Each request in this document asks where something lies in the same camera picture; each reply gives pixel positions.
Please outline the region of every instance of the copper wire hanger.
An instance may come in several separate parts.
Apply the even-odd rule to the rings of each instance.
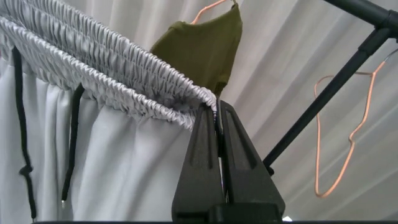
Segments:
[[[384,64],[387,62],[387,60],[394,55],[396,52],[398,51],[398,49],[394,50],[393,52],[391,52],[381,63],[379,66],[377,66],[377,69],[374,72],[356,72],[355,74],[357,75],[370,75],[371,77],[371,82],[369,84],[369,90],[368,90],[368,97],[366,100],[366,106],[365,106],[365,112],[363,114],[363,118],[362,121],[360,122],[359,125],[357,125],[357,127],[354,129],[354,131],[349,135],[348,140],[349,140],[349,152],[347,155],[346,160],[344,161],[343,167],[340,170],[340,173],[338,175],[338,177],[336,178],[335,182],[333,183],[333,185],[324,193],[319,193],[319,188],[318,188],[318,184],[319,184],[319,160],[320,160],[320,144],[321,144],[321,140],[320,140],[320,136],[321,136],[321,123],[320,123],[320,119],[319,119],[319,113],[317,114],[317,126],[318,126],[318,134],[317,134],[317,158],[315,160],[315,195],[317,195],[317,197],[320,198],[325,198],[327,196],[329,196],[332,191],[334,191],[334,189],[336,188],[336,186],[339,184],[341,178],[343,177],[343,174],[347,168],[348,162],[351,159],[351,155],[353,154],[354,151],[354,147],[355,147],[355,141],[353,140],[353,136],[355,133],[357,133],[363,126],[363,124],[365,123],[366,119],[368,118],[368,112],[369,112],[369,105],[371,103],[371,96],[372,96],[372,90],[373,90],[373,84],[374,84],[374,79],[376,77],[376,74],[380,71],[380,69],[384,66]],[[317,97],[317,86],[320,82],[322,82],[322,80],[326,79],[326,78],[333,78],[334,75],[327,75],[323,78],[321,78],[313,87],[313,92],[315,97]]]
[[[203,9],[201,9],[201,10],[199,11],[198,15],[195,17],[195,19],[191,22],[191,24],[192,24],[192,25],[195,25],[195,24],[198,22],[200,16],[201,16],[205,11],[207,11],[208,9],[211,9],[212,7],[215,7],[215,6],[221,4],[221,3],[225,2],[225,1],[226,1],[226,0],[219,0],[219,1],[213,3],[213,4],[209,5],[209,6],[206,6],[206,7],[204,7]]]

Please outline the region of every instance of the clothing rack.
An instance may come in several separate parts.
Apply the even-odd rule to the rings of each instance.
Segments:
[[[290,143],[303,131],[309,122],[330,101],[339,89],[351,78],[360,66],[389,38],[398,38],[398,12],[387,10],[368,0],[325,0],[326,2],[368,22],[374,30],[358,47],[314,102],[305,110],[284,137],[276,144],[262,163],[270,175],[274,174],[271,164],[283,153]]]

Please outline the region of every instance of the gathered fabric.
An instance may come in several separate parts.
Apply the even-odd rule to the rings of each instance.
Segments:
[[[210,90],[53,0],[0,0],[0,51],[0,223],[171,220]]]

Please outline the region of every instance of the olive green top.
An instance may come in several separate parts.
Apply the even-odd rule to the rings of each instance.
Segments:
[[[234,4],[227,13],[202,24],[175,22],[150,51],[195,85],[219,96],[231,75],[241,36],[241,15]]]

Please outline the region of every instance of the clothing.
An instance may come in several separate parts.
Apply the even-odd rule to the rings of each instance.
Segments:
[[[0,0],[0,51],[0,223],[171,220],[209,90],[53,0]]]
[[[242,20],[234,4],[202,24],[175,22],[150,51],[218,96],[228,83],[241,36]]]

